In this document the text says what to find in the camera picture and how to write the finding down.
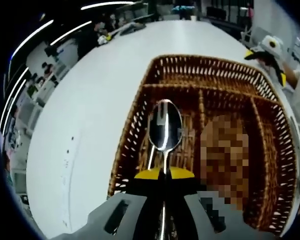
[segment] metal spoon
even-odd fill
[[[168,99],[160,100],[153,108],[148,122],[151,144],[163,153],[163,172],[169,168],[168,156],[182,139],[183,123],[180,111]]]

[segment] table surface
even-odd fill
[[[246,50],[209,23],[175,20],[150,23],[82,58],[45,105],[30,143],[28,200],[46,237],[78,230],[86,224],[88,214],[106,200],[119,139],[153,58],[204,55],[260,68],[257,61],[244,60]],[[280,86],[274,86],[288,116],[294,118]],[[65,159],[71,165],[67,171]]]

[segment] wicker basket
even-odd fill
[[[169,161],[200,177],[200,134],[219,115],[240,119],[249,135],[249,198],[243,217],[253,228],[279,236],[296,187],[296,155],[285,111],[266,77],[238,62],[193,55],[152,60],[132,103],[115,155],[108,197],[124,192],[147,167],[148,115],[160,99],[180,109],[184,131]],[[161,164],[154,153],[154,166]]]

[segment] spoon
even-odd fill
[[[168,156],[182,139],[183,124],[180,111],[168,99],[160,100],[153,108],[148,122],[151,144],[163,153],[163,172],[169,168]]]

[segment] ceiling light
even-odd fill
[[[11,91],[9,97],[7,98],[7,100],[6,100],[6,102],[5,102],[5,105],[4,105],[4,108],[3,108],[3,112],[2,112],[2,116],[1,116],[1,120],[0,120],[0,129],[1,129],[1,127],[2,127],[2,121],[3,121],[3,119],[4,119],[4,115],[5,115],[7,106],[8,106],[8,104],[9,104],[10,98],[12,97],[12,94],[14,93],[14,91],[15,91],[15,89],[16,89],[18,83],[21,81],[21,79],[24,77],[24,75],[26,74],[26,72],[27,72],[28,70],[29,70],[29,67],[27,67],[27,68],[23,71],[23,73],[21,73],[19,79],[16,81],[16,83],[15,83],[15,85],[13,86],[13,89],[12,89],[12,91]],[[5,124],[4,124],[3,132],[2,132],[3,135],[5,134],[5,128],[6,128],[6,124],[7,124],[7,121],[8,121],[8,117],[9,117],[10,111],[11,111],[11,107],[9,108],[8,114],[7,114],[6,119],[5,119]]]
[[[21,42],[21,44],[16,48],[16,50],[14,51],[14,53],[11,56],[11,59],[16,55],[16,53],[26,44],[26,42],[28,42],[34,35],[36,35],[37,33],[39,33],[41,30],[43,30],[44,28],[48,27],[50,24],[52,24],[54,21],[48,21],[47,23],[43,24],[41,27],[39,27],[37,30],[35,30],[33,33],[31,33],[25,40],[23,40],[23,42]]]
[[[58,37],[56,40],[54,40],[52,43],[50,43],[50,46],[56,44],[56,42],[60,41],[60,40],[63,39],[65,36],[67,36],[67,35],[73,33],[74,31],[76,31],[76,30],[78,30],[78,29],[80,29],[80,28],[82,28],[82,27],[84,27],[84,26],[86,26],[86,25],[88,25],[88,24],[90,24],[90,23],[92,23],[92,21],[88,21],[88,22],[86,22],[86,23],[84,23],[84,24],[81,24],[81,25],[75,27],[74,29],[72,29],[72,30],[66,32],[65,34],[61,35],[61,36]]]
[[[96,3],[88,6],[83,6],[81,10],[86,10],[86,9],[91,9],[91,8],[96,8],[96,7],[101,7],[101,6],[106,6],[106,5],[118,5],[118,4],[134,4],[133,1],[110,1],[110,2],[102,2],[102,3]]]
[[[13,105],[15,104],[15,101],[17,100],[18,94],[20,93],[21,89],[22,89],[23,86],[25,85],[26,81],[27,81],[27,79],[24,79],[24,80],[23,80],[23,82],[21,83],[21,85],[20,85],[18,91],[15,93],[14,98],[12,99],[11,105],[10,105],[9,110],[8,110],[8,115],[6,116],[6,119],[5,119],[5,122],[4,122],[4,127],[3,127],[3,131],[2,131],[2,135],[5,134],[5,130],[6,130],[6,126],[7,126],[7,122],[8,122],[8,118],[9,118],[11,109],[12,109]]]

